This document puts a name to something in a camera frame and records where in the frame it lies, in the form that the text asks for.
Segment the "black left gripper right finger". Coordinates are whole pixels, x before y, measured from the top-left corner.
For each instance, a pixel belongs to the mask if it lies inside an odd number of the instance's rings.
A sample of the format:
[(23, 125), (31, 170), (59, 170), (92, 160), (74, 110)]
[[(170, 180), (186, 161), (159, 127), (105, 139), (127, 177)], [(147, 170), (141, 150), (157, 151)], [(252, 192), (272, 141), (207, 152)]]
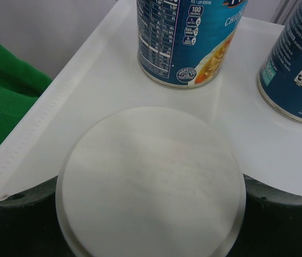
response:
[(245, 176), (246, 209), (229, 256), (302, 256), (302, 196)]

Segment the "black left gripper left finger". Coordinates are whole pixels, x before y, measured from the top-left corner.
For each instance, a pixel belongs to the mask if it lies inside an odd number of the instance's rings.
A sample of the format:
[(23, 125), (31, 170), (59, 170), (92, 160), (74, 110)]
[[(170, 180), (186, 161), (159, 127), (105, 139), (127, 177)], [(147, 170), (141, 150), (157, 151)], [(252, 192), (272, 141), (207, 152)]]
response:
[(0, 256), (72, 256), (58, 224), (57, 178), (0, 201)]

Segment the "yellow labelled can white lid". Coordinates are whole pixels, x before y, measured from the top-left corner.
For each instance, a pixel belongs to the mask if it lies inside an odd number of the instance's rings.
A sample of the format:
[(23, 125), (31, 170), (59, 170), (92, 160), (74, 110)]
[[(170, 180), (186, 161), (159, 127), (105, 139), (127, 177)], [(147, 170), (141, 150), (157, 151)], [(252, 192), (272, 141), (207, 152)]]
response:
[(56, 212), (75, 256), (227, 256), (246, 207), (226, 140), (164, 107), (119, 111), (70, 148)]

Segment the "blue labelled open-top can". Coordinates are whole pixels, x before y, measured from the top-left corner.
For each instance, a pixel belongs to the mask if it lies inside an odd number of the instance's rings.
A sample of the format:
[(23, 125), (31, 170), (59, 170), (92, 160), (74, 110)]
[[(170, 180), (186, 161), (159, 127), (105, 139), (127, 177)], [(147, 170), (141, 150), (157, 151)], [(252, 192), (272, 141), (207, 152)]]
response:
[(281, 115), (302, 123), (302, 1), (260, 67), (258, 90)]

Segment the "blue chicken noodle soup can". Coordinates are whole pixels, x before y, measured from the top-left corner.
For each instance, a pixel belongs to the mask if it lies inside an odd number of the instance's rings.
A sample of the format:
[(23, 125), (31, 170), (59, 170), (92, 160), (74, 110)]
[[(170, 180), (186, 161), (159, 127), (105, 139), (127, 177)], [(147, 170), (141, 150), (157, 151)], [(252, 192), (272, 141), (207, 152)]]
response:
[(141, 69), (170, 88), (209, 83), (222, 67), (246, 6), (246, 0), (138, 0)]

